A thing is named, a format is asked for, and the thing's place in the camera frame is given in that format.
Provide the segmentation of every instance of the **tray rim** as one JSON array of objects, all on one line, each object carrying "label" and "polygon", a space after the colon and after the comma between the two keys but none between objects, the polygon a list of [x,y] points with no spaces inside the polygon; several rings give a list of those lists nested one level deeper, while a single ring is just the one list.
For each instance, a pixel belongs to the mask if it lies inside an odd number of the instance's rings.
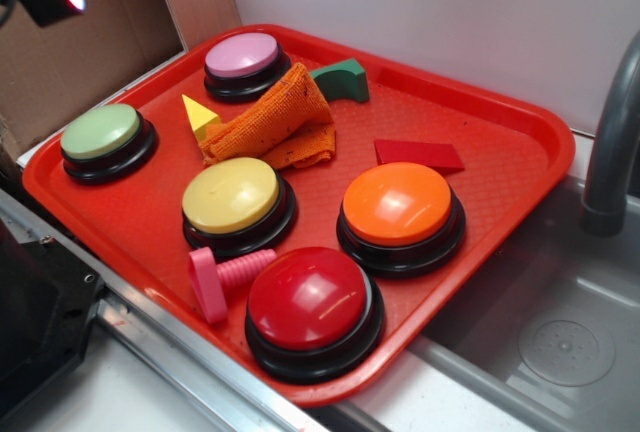
[{"label": "tray rim", "polygon": [[[324,61],[327,61],[327,56],[331,57],[327,63],[339,62],[347,58],[355,57],[367,71],[367,78],[370,82],[386,83],[401,77],[403,79],[403,90],[400,90],[401,92],[426,98],[454,110],[461,110],[462,108],[464,109],[464,113],[475,115],[484,120],[491,121],[490,116],[493,110],[508,107],[518,112],[517,117],[519,120],[513,120],[509,123],[499,123],[498,125],[505,125],[512,130],[522,132],[532,137],[541,144],[549,159],[548,167],[542,179],[529,188],[496,222],[495,226],[474,244],[457,264],[455,270],[464,270],[464,272],[456,274],[450,273],[444,277],[418,307],[410,313],[406,320],[402,322],[357,369],[338,379],[313,386],[291,385],[275,380],[271,381],[269,378],[265,380],[269,385],[299,406],[315,407],[327,405],[352,395],[382,374],[392,360],[404,350],[406,345],[437,313],[439,308],[444,305],[446,300],[462,287],[499,244],[510,235],[551,189],[562,180],[573,161],[575,142],[568,125],[558,116],[542,107],[273,24],[243,26],[213,37],[142,80],[110,102],[125,102],[136,108],[141,107],[155,97],[154,91],[157,91],[158,87],[160,87],[159,90],[164,90],[168,88],[168,86],[174,85],[174,77],[176,75],[179,76],[184,72],[192,74],[194,70],[200,68],[202,58],[213,45],[227,37],[244,32],[270,33],[276,36],[279,41],[287,43],[292,53],[295,53],[297,46],[304,44],[305,48],[315,51],[316,54],[324,54]],[[305,58],[314,60],[313,54],[310,56],[307,53],[305,54]],[[469,109],[477,110],[478,112],[471,114]],[[39,183],[39,177],[41,177],[39,174],[43,173],[49,166],[58,163],[56,160],[48,159],[60,156],[60,136],[61,133],[58,133],[50,138],[34,154],[34,157],[29,161],[24,170],[23,185],[36,200],[54,214],[58,220],[65,224],[80,240],[85,242],[86,237],[91,238],[93,235],[92,232],[84,225],[80,218],[73,214],[72,210],[66,206],[61,207],[54,197],[54,194]],[[103,248],[100,247],[100,244],[87,243],[87,245],[94,249],[95,253],[99,256],[103,253],[108,253],[108,251],[102,250]],[[132,264],[127,260],[116,260],[115,266],[113,265],[113,261],[111,265],[114,270],[116,268],[121,269],[122,267],[131,266],[137,266],[137,264]],[[184,322],[186,316],[176,304],[165,300],[163,297],[152,297],[152,299]],[[207,329],[206,324],[191,324],[186,322],[185,324],[200,333],[200,335],[204,335],[203,332]],[[208,333],[205,335],[207,340],[233,357],[234,354],[224,340],[221,340],[221,338],[218,338],[217,341],[211,340],[210,335],[212,334]]]}]

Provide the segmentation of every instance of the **white wall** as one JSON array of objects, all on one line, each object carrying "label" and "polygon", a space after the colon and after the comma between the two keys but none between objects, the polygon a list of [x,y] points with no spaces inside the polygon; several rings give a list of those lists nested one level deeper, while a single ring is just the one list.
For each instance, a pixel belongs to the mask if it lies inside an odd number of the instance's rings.
[{"label": "white wall", "polygon": [[546,107],[594,132],[640,0],[236,0],[276,23]]}]

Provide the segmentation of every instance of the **yellow button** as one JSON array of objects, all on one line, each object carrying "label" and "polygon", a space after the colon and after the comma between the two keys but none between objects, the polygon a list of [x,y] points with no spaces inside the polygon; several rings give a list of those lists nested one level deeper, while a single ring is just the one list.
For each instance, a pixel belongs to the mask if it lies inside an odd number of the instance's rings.
[{"label": "yellow button", "polygon": [[182,211],[196,229],[228,234],[263,218],[278,198],[276,173],[266,162],[241,157],[198,174],[182,196]]},{"label": "yellow button", "polygon": [[451,189],[435,170],[397,162],[369,169],[347,188],[344,215],[361,239],[402,247],[432,236],[451,212]]}]

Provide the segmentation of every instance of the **sink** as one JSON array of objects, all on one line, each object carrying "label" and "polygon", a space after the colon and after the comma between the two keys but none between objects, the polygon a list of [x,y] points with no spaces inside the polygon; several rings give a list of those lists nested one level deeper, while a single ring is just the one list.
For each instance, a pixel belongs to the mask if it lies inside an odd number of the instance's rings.
[{"label": "sink", "polygon": [[412,348],[536,428],[640,430],[640,201],[597,238],[582,189],[561,182]]}]

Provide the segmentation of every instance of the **button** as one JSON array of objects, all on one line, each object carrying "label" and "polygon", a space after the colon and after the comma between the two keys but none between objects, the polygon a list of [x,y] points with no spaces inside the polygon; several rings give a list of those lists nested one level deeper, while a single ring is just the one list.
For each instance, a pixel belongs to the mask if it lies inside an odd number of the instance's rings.
[{"label": "button", "polygon": [[264,69],[278,56],[278,42],[271,35],[250,32],[234,35],[213,46],[205,57],[209,72],[237,78]]},{"label": "button", "polygon": [[362,269],[349,257],[307,247],[280,256],[262,271],[251,287],[248,310],[270,343],[313,350],[351,332],[370,295]]},{"label": "button", "polygon": [[343,209],[349,227],[361,239],[402,247],[429,238],[445,224],[451,189],[429,167],[395,162],[357,177],[345,192]]},{"label": "button", "polygon": [[95,159],[120,148],[139,127],[140,118],[130,105],[105,105],[71,122],[62,133],[60,144],[72,159]]},{"label": "button", "polygon": [[182,196],[182,211],[196,229],[227,234],[263,218],[278,198],[278,180],[269,164],[240,157],[198,174]]}]

